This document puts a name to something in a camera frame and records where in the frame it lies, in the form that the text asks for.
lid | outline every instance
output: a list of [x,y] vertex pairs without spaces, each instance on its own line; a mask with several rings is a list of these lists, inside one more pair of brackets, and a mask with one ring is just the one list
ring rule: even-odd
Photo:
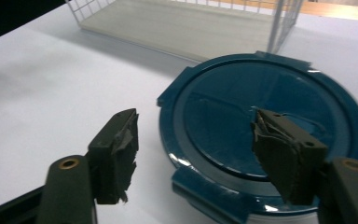
[[327,159],[358,159],[358,105],[309,63],[257,52],[187,68],[158,98],[162,143],[178,168],[173,188],[228,223],[249,213],[299,215],[283,203],[252,151],[257,108],[284,114],[329,147]]

white table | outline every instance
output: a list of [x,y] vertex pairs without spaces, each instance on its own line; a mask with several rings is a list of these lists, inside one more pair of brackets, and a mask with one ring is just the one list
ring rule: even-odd
[[[312,62],[358,101],[358,21],[300,15],[280,54]],[[0,37],[0,204],[42,186],[54,161],[84,155],[113,114],[136,107],[130,201],[98,206],[99,222],[212,223],[172,192],[158,135],[156,99],[194,65],[82,31],[67,6]]]

dish rack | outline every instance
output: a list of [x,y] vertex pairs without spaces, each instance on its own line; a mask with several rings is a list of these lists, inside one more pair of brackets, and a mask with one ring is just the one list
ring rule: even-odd
[[302,0],[65,0],[79,26],[204,62],[235,53],[276,53]]

dark teal plastic lid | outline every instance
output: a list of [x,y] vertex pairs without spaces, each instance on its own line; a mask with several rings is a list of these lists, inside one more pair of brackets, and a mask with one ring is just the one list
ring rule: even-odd
[[290,216],[313,206],[284,204],[252,152],[257,108],[284,114],[336,156],[358,159],[358,105],[309,63],[262,52],[187,68],[158,98],[160,135],[178,168],[173,188],[222,223],[249,213]]

wire rack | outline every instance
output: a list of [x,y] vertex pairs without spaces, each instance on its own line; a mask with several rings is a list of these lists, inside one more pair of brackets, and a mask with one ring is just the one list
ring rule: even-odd
[[[87,21],[90,17],[93,17],[93,16],[99,14],[105,8],[113,7],[114,4],[118,4],[116,2],[123,2],[123,1],[127,1],[127,0],[72,0],[72,1],[65,0],[65,1],[66,1],[67,5],[69,6],[69,8],[71,8],[71,11],[73,12],[73,14],[75,16],[77,23],[82,28],[90,29],[90,30],[93,30],[93,31],[96,31],[99,33],[106,34],[106,35],[112,35],[108,31],[105,31],[104,29],[100,29],[100,28],[93,29],[93,27],[96,25],[85,25],[84,22]],[[260,47],[257,47],[255,49],[265,50],[265,51],[271,52],[271,53],[276,53],[279,50],[284,39],[287,37],[291,28],[296,23],[297,15],[298,15],[298,12],[300,10],[303,0],[128,0],[128,1],[129,2],[130,1],[131,2],[140,2],[140,3],[143,1],[149,1],[149,2],[163,1],[163,2],[171,2],[171,3],[174,2],[175,4],[172,5],[173,7],[177,7],[177,6],[183,7],[183,5],[186,5],[185,7],[183,7],[186,9],[189,9],[189,6],[200,8],[200,10],[204,10],[205,7],[210,7],[210,8],[221,8],[221,9],[225,10],[225,12],[232,13],[233,15],[238,15],[239,12],[243,12],[242,14],[250,15],[250,16],[252,16],[252,18],[254,18],[257,15],[268,16],[268,19],[265,21],[265,23],[268,24],[268,28],[266,28],[268,30],[263,31],[264,33],[268,33],[268,38],[266,40],[264,40],[266,47],[264,48],[264,46],[260,45]],[[103,21],[101,19],[98,19],[98,21],[99,22],[112,22],[112,20]],[[249,22],[253,22],[253,21],[250,21],[247,18],[243,19],[244,25],[246,25],[246,23],[249,23]],[[254,28],[249,29],[249,27],[240,25],[240,24],[238,24],[238,22],[233,22],[233,23],[235,23],[233,25],[236,25],[237,29],[246,30],[248,36],[256,34],[258,37],[260,37],[260,35],[257,34],[257,31]],[[189,24],[188,29],[193,31],[194,29],[191,26],[192,26],[192,24]],[[133,39],[131,39],[131,37],[126,38],[126,39],[129,39],[130,42],[137,43],[137,41],[133,41]],[[140,43],[140,45],[150,47],[152,49],[159,49],[159,46],[156,48],[156,46],[153,46],[153,44],[148,46],[147,43],[146,44]],[[166,50],[166,48],[162,48],[159,50],[170,52],[169,50]],[[231,53],[231,52],[229,50],[222,51],[222,54],[227,54],[227,53]],[[186,55],[186,54],[180,55],[180,54],[181,53],[179,53],[179,56],[184,56],[184,57],[188,58],[188,55]],[[190,57],[190,59],[194,59],[196,61],[204,61],[204,60],[208,59],[208,57],[210,57],[210,56],[207,56],[207,58],[205,58],[205,57],[199,57],[199,58]]]

